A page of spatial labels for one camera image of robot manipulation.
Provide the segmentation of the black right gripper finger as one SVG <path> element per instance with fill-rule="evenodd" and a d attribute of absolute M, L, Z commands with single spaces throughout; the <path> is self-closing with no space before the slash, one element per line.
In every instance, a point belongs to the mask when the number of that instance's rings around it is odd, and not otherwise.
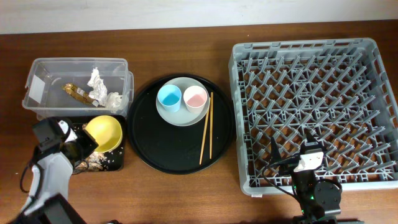
<path fill-rule="evenodd" d="M 271 137 L 271 160 L 270 164 L 275 164 L 281 160 L 279 148 L 277 143 L 273 137 Z"/>
<path fill-rule="evenodd" d="M 320 144 L 310 132 L 306 132 L 305 136 L 306 139 L 303 145 L 303 153 L 324 152 L 323 145 Z"/>

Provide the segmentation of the yellow bowl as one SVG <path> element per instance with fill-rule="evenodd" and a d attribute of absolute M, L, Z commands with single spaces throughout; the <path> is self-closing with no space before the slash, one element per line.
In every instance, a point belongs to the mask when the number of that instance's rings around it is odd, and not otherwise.
<path fill-rule="evenodd" d="M 85 130 L 95 139 L 98 147 L 95 152 L 109 152 L 116 149 L 123 138 L 120 122 L 108 115 L 97 116 L 85 126 Z"/>

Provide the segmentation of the white tissue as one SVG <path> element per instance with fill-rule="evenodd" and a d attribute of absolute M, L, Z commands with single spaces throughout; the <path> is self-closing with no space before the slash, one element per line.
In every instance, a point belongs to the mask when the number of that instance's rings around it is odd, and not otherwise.
<path fill-rule="evenodd" d="M 121 106 L 123 96 L 118 92 L 111 92 L 107 95 L 105 107 L 108 109 L 116 109 Z"/>

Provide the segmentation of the wooden chopstick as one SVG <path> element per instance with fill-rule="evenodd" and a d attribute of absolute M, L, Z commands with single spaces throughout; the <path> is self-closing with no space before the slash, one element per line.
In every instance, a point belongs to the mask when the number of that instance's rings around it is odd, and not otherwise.
<path fill-rule="evenodd" d="M 209 158 L 213 158 L 213 105 L 214 105 L 214 94 L 211 92 L 210 95 L 210 146 L 209 146 Z"/>
<path fill-rule="evenodd" d="M 209 108 L 206 112 L 206 116 L 205 116 L 205 125 L 203 128 L 203 136 L 202 136 L 202 141 L 201 141 L 201 150 L 200 150 L 200 160 L 199 160 L 199 165 L 202 165 L 202 161 L 203 161 L 203 153 L 204 153 L 204 148 L 205 148 L 205 141 L 206 141 L 206 134 L 207 134 L 207 127 L 208 127 L 208 122 L 209 122 L 209 117 L 211 114 L 211 106 L 212 106 L 212 96 L 210 97 L 210 105 Z"/>

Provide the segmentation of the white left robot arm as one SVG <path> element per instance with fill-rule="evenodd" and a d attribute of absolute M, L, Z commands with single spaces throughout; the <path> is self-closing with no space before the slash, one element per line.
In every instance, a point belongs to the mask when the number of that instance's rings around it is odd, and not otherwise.
<path fill-rule="evenodd" d="M 98 147 L 85 130 L 66 117 L 49 117 L 32 126 L 38 140 L 26 169 L 33 173 L 28 198 L 11 223 L 84 223 L 68 202 L 70 177 Z"/>

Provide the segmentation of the clear plastic waste bin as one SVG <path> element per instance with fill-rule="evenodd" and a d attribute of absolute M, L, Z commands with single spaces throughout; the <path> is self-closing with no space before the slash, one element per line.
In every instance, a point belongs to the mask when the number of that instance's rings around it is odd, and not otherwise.
<path fill-rule="evenodd" d="M 38 58 L 22 106 L 39 119 L 53 116 L 127 116 L 134 77 L 123 58 Z"/>

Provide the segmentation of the grey dishwasher rack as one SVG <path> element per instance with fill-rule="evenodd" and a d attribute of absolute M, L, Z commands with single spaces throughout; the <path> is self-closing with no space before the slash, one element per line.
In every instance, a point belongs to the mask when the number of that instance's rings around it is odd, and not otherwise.
<path fill-rule="evenodd" d="M 397 187 L 397 103 L 373 39 L 236 44 L 229 81 L 244 194 L 290 190 L 268 167 L 271 137 L 286 158 L 307 131 L 326 147 L 317 178 L 346 191 Z"/>

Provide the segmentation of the gold snack wrapper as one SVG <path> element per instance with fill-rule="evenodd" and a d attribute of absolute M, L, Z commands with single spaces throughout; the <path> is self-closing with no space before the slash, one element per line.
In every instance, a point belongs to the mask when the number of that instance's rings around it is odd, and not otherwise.
<path fill-rule="evenodd" d="M 80 103 L 83 103 L 85 105 L 93 105 L 95 107 L 98 107 L 100 105 L 98 101 L 90 98 L 87 92 L 85 92 L 83 89 L 76 86 L 75 84 L 67 83 L 62 88 L 68 95 L 70 95 L 72 98 L 76 99 Z"/>

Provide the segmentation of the food scraps pile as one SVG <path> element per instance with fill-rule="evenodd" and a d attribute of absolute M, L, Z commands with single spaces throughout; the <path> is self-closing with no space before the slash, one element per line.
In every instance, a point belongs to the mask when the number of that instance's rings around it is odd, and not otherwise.
<path fill-rule="evenodd" d="M 121 141 L 115 149 L 108 152 L 93 152 L 74 168 L 73 174 L 82 172 L 116 171 L 122 169 L 124 165 L 124 144 L 122 143 L 124 136 L 121 135 L 121 137 Z"/>

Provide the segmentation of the crumpled white paper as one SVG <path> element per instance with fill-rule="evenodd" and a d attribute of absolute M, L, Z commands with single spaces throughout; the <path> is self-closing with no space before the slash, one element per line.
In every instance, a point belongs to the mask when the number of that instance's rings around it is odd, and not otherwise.
<path fill-rule="evenodd" d="M 105 106 L 108 90 L 103 79 L 100 78 L 100 73 L 97 68 L 93 69 L 87 85 L 92 87 L 92 90 L 88 94 L 89 97 L 96 100 L 101 106 Z"/>

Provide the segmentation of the pink cup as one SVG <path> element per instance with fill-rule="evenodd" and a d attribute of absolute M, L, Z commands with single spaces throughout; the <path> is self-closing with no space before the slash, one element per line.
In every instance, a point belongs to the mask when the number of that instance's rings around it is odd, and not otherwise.
<path fill-rule="evenodd" d="M 206 90 L 200 86 L 190 86 L 183 94 L 183 100 L 187 110 L 193 114 L 201 113 L 207 102 L 208 94 Z"/>

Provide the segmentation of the round black tray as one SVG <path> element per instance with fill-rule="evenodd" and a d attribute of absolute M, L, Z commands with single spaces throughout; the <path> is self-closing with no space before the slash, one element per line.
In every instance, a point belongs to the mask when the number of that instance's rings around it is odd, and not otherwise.
<path fill-rule="evenodd" d="M 157 92 L 173 78 L 192 78 L 214 94 L 213 138 L 205 139 L 200 158 L 205 120 L 186 127 L 174 126 L 155 108 Z M 191 174 L 214 164 L 229 148 L 235 124 L 232 102 L 213 82 L 189 73 L 174 73 L 142 88 L 127 117 L 128 138 L 137 155 L 149 166 L 168 174 Z"/>

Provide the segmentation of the grey plate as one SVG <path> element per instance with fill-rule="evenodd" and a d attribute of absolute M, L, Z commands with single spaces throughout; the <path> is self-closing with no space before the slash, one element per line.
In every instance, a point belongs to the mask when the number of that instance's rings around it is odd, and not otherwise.
<path fill-rule="evenodd" d="M 207 92 L 204 85 L 202 85 L 198 80 L 188 77 L 178 77 L 169 80 L 164 85 L 176 85 L 180 88 L 182 92 L 182 100 L 180 109 L 177 112 L 170 113 L 166 111 L 162 105 L 159 103 L 157 96 L 156 96 L 156 108 L 160 116 L 168 123 L 175 125 L 175 126 L 190 126 L 197 122 L 199 122 L 203 117 L 205 117 L 206 112 L 210 105 L 209 93 Z M 205 103 L 205 107 L 201 111 L 201 113 L 193 114 L 187 110 L 185 102 L 183 100 L 184 91 L 190 86 L 200 86 L 204 88 L 208 94 L 207 102 Z"/>

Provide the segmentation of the blue cup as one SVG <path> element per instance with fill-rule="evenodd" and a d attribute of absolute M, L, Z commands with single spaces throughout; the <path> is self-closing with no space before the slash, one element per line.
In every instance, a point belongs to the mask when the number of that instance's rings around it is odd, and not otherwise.
<path fill-rule="evenodd" d="M 180 109 L 182 92 L 176 85 L 164 85 L 158 91 L 157 99 L 166 111 L 174 113 Z"/>

